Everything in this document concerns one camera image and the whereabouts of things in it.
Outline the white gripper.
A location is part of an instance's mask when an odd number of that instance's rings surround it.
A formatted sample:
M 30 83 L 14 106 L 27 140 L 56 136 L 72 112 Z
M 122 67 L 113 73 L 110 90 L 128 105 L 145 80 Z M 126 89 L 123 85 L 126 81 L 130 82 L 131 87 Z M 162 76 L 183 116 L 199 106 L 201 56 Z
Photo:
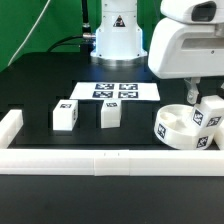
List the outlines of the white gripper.
M 199 77 L 224 76 L 224 0 L 162 0 L 160 10 L 148 66 L 161 79 L 185 78 L 196 104 Z

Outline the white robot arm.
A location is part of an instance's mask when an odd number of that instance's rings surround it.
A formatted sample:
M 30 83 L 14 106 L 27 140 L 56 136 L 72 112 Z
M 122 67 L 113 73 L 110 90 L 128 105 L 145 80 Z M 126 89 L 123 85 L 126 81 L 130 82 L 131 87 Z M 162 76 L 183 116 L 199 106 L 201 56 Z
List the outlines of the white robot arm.
M 164 18 L 144 50 L 137 0 L 102 0 L 91 58 L 110 66 L 147 59 L 157 77 L 183 78 L 194 104 L 202 77 L 224 76 L 224 0 L 162 0 L 160 11 Z

